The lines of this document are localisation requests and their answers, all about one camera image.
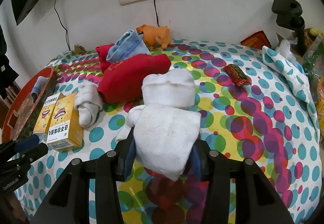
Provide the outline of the black clamp stand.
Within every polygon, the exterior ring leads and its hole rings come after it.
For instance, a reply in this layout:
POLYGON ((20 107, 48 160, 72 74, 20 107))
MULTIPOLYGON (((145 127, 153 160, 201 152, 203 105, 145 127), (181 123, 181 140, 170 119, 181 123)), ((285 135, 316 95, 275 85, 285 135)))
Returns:
POLYGON ((302 6, 296 0, 274 0, 271 8, 277 15, 278 26, 294 31, 298 39, 296 52, 303 56, 306 52, 304 44, 305 21, 302 18, 302 6))

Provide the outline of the orange toy animal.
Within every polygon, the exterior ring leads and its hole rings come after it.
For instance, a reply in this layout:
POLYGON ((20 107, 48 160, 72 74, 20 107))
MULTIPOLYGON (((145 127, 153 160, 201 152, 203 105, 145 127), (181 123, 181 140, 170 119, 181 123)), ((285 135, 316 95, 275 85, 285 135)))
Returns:
POLYGON ((138 34, 142 34, 142 40, 147 46, 161 45, 162 49, 167 49, 171 43, 171 30, 167 26, 153 27, 146 24, 137 27, 138 34))

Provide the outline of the round red tray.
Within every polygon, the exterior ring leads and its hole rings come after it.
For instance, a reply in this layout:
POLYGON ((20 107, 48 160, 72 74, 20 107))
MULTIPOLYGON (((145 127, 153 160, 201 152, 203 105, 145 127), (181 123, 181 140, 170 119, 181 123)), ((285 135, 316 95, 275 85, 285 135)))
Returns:
POLYGON ((54 67, 48 66, 39 71, 18 93, 4 121, 2 141, 23 140, 33 134, 37 118, 47 97, 53 94, 56 85, 54 67), (43 89, 36 100, 31 97, 31 91, 38 77, 47 78, 43 89))

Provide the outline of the large white sock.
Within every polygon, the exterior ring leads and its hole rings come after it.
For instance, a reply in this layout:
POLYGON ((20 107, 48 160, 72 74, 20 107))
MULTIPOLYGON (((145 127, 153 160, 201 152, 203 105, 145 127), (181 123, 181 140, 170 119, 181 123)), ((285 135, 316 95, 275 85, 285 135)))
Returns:
POLYGON ((177 181, 183 174, 200 133, 201 114, 195 104, 195 83, 187 69, 150 74, 142 84, 143 104, 129 111, 116 142, 130 131, 137 160, 149 170, 177 181))

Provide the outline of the brown cardboard scrap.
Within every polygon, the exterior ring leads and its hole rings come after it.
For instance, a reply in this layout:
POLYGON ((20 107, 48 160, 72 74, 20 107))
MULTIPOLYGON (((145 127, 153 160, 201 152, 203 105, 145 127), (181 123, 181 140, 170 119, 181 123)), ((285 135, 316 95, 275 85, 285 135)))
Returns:
POLYGON ((87 50, 81 45, 74 45, 74 52, 76 54, 85 54, 87 50))

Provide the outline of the red gold box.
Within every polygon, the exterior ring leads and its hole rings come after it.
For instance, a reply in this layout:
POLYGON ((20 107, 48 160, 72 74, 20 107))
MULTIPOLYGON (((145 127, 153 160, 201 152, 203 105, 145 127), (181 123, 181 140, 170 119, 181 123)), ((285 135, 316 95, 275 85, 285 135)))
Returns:
POLYGON ((259 50, 261 50, 263 46, 271 48, 270 41, 268 40, 264 31, 257 31, 253 33, 246 39, 242 40, 240 44, 259 50))

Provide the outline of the small white sock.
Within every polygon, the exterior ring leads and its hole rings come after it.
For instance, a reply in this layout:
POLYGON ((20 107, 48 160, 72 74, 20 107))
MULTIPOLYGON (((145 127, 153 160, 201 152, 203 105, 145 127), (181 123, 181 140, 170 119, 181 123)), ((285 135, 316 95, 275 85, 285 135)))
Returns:
POLYGON ((97 84, 85 80, 75 96, 74 109, 79 113, 79 125, 83 128, 92 126, 103 109, 103 101, 97 89, 97 84))

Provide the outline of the red snack packet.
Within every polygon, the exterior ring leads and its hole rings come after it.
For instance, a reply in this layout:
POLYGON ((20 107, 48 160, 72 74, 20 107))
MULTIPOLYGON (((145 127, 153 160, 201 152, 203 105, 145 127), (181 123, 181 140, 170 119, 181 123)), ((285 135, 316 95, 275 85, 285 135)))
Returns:
POLYGON ((224 67, 225 72, 230 77, 235 86, 251 85, 252 80, 235 64, 229 64, 224 67))

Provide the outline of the blue rolled sock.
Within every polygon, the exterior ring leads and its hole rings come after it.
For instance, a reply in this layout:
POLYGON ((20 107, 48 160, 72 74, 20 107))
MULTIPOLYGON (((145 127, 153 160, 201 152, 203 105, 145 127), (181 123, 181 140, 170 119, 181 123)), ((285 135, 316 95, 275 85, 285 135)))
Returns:
POLYGON ((139 54, 150 55, 142 37, 134 30, 128 30, 120 39, 109 49, 107 61, 117 63, 139 54))

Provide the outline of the yellow medicine box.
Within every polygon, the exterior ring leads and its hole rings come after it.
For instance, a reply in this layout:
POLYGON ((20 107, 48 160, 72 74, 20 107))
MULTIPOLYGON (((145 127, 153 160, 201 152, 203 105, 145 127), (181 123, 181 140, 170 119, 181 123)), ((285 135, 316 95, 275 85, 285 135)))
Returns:
POLYGON ((63 97, 64 95, 61 92, 47 97, 41 109, 41 112, 39 113, 38 119, 33 129, 33 133, 37 135, 43 142, 47 141, 50 121, 52 119, 54 107, 56 103, 63 97))
POLYGON ((74 109, 76 94, 58 100, 53 110, 47 144, 58 152, 82 147, 83 128, 79 125, 79 113, 74 109))

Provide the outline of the light blue sock in tray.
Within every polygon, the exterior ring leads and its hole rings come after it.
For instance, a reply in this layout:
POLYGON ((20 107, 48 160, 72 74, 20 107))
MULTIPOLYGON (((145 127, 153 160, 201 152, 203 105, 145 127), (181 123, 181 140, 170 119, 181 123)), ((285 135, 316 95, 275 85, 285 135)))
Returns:
POLYGON ((31 90, 31 97, 33 99, 33 103, 36 102, 36 100, 38 99, 42 89, 44 88, 44 86, 46 85, 48 81, 48 78, 44 77, 44 76, 39 76, 37 78, 36 83, 34 84, 32 90, 31 90))

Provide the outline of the polka dot tablecloth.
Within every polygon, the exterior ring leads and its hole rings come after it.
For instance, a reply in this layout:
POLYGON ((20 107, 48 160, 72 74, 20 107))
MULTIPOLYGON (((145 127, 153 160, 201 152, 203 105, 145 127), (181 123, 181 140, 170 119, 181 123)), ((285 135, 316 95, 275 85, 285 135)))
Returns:
MULTIPOLYGON (((226 157, 252 158, 272 183, 293 221, 302 223, 314 212, 322 186, 320 143, 306 104, 295 98, 285 77, 262 62, 261 52, 236 44, 174 40, 166 54, 171 69, 188 69, 195 81, 195 104, 201 114, 201 139, 226 157), (252 79, 237 88, 222 67, 238 65, 252 79)), ((102 78, 97 52, 65 52, 52 59, 54 93, 78 91, 85 80, 102 78)), ((142 100, 104 104, 97 122, 83 131, 81 148, 48 154, 31 165, 28 182, 14 191, 27 216, 36 214, 46 194, 73 158, 99 158, 116 146, 115 137, 129 110, 142 100)), ((208 183, 194 176, 176 182, 134 163, 130 177, 119 184, 124 223, 199 223, 208 183)))

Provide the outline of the red sock with embroidery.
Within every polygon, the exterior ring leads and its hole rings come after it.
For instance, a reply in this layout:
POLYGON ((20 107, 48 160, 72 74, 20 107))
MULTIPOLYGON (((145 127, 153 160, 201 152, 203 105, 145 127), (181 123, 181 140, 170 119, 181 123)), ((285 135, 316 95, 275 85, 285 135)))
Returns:
POLYGON ((165 54, 138 54, 111 64, 103 73, 98 93, 105 103, 127 102, 142 97, 142 84, 146 76, 165 74, 171 61, 165 54))

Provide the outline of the clear plastic bag clutter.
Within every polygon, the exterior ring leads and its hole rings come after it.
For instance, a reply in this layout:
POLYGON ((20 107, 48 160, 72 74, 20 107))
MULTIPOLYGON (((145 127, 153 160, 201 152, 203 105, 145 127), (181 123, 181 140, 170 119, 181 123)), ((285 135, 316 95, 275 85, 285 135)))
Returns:
POLYGON ((298 41, 296 34, 293 33, 288 39, 284 39, 278 34, 277 39, 279 43, 276 50, 292 63, 302 65, 308 76, 310 92, 319 119, 320 139, 323 140, 323 31, 317 28, 304 30, 306 52, 303 56, 296 52, 298 41))

